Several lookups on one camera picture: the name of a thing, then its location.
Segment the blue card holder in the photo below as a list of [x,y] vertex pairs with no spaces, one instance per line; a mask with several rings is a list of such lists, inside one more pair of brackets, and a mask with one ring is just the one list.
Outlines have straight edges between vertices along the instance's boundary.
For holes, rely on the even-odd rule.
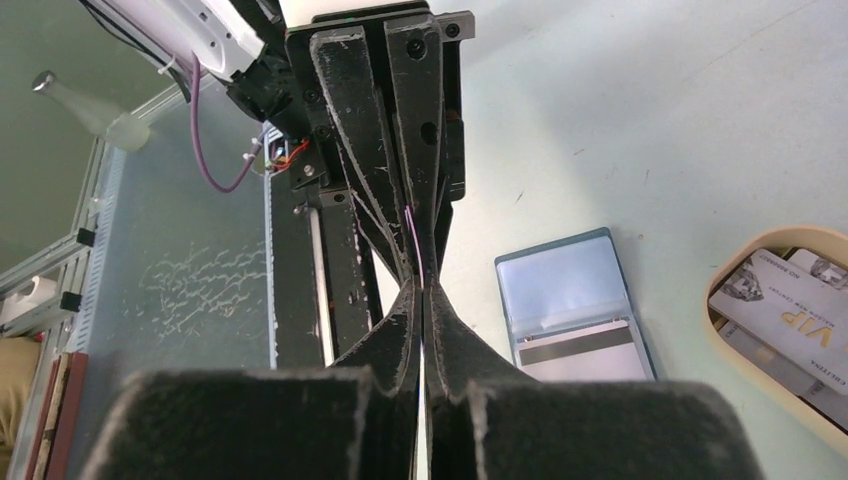
[[608,228],[505,254],[494,265],[516,366],[523,341],[623,319],[656,378]]

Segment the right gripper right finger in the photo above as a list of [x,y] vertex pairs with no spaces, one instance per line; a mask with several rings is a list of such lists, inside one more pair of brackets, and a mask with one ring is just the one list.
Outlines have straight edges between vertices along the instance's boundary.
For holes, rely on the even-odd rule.
[[758,479],[731,405],[697,382],[544,383],[423,293],[435,479]]

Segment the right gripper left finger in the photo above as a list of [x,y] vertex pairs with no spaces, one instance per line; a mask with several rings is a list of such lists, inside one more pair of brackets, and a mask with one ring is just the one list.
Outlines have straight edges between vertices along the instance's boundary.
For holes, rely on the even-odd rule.
[[333,365],[151,371],[130,378],[85,479],[410,479],[421,289],[405,282]]

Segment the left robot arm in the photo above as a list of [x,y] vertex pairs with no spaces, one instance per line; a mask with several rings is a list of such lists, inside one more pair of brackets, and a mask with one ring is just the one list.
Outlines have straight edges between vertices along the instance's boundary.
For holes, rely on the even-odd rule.
[[401,283],[435,283],[463,194],[460,45],[472,12],[426,1],[101,1],[162,61],[221,82],[292,138],[295,187],[341,184]]

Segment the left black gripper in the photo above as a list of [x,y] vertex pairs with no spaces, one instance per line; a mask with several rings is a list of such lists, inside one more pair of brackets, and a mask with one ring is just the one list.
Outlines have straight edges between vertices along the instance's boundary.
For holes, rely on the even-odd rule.
[[[406,197],[418,230],[426,285],[437,276],[434,227],[443,120],[439,28],[445,43],[443,88],[450,121],[462,116],[458,43],[476,36],[471,11],[436,13],[439,28],[432,12],[426,1],[284,3],[289,30],[325,22],[364,25],[319,31],[310,38],[309,52],[340,142],[360,229],[394,280],[405,282],[412,277],[412,267],[400,219],[399,175],[391,165],[394,157],[377,88],[389,114],[397,112]],[[403,18],[385,23],[387,53],[382,22],[397,16]],[[366,37],[376,42],[369,49]]]

